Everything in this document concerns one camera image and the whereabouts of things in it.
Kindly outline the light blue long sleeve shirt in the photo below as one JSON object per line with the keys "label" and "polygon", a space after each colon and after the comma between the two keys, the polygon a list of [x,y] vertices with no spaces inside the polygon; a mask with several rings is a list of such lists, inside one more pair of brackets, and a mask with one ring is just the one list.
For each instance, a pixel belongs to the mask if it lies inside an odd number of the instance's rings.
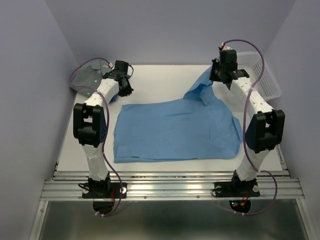
{"label": "light blue long sleeve shirt", "polygon": [[177,100],[126,104],[114,131],[116,163],[235,158],[243,142],[240,121],[218,99],[205,70]]}

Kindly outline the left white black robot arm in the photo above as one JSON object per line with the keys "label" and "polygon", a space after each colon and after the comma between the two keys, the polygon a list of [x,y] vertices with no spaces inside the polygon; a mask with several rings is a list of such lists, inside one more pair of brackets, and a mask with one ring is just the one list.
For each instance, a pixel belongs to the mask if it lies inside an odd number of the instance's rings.
{"label": "left white black robot arm", "polygon": [[85,195],[106,197],[111,193],[110,171],[104,156],[110,115],[105,112],[109,111],[108,103],[115,96],[126,97],[132,93],[130,77],[127,66],[115,66],[102,76],[96,89],[81,86],[92,91],[86,101],[73,107],[73,136],[84,150],[89,169],[87,183],[79,185]]}

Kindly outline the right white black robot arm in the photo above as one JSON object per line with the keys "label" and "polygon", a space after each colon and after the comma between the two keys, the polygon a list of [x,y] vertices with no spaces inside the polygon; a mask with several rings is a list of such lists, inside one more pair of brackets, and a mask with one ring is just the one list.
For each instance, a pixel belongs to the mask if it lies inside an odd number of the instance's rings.
{"label": "right white black robot arm", "polygon": [[249,74],[235,62],[212,60],[210,80],[221,82],[244,104],[244,157],[230,181],[214,183],[217,198],[260,196],[257,174],[266,156],[282,141],[285,113],[270,106],[254,88]]}

